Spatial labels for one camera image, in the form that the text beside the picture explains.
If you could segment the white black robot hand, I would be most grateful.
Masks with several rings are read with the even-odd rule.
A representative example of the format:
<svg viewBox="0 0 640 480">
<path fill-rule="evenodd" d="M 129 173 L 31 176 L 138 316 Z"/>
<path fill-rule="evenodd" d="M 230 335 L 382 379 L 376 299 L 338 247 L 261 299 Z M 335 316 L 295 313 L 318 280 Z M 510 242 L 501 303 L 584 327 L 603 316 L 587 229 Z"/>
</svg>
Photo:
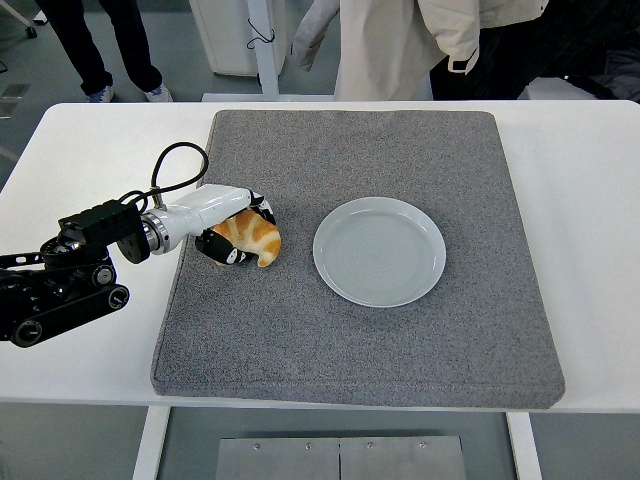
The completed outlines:
<svg viewBox="0 0 640 480">
<path fill-rule="evenodd" d="M 192 236 L 196 249 L 218 264 L 255 256 L 264 268 L 276 260 L 282 246 L 269 202 L 244 188 L 205 184 L 146 218 L 155 229 L 154 254 L 167 253 Z"/>
</svg>

